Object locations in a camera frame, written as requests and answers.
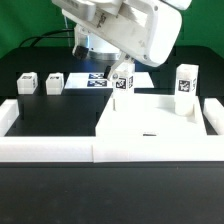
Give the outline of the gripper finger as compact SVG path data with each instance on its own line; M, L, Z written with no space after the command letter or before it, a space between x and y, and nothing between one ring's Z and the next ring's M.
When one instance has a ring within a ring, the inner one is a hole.
M134 59L126 53L122 53L119 59L112 65L107 66L104 77L111 82L117 81L120 77L126 77L135 71Z

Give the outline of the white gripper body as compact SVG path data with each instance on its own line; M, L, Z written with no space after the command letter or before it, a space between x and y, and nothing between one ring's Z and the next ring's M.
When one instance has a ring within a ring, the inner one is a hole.
M137 61L158 67L168 58L182 17L161 0L51 0L62 13Z

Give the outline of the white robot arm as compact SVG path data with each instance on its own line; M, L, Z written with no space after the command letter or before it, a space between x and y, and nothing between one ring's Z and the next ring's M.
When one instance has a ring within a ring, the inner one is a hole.
M73 54L119 65L135 59L158 67L168 58L192 0L51 0L76 23Z

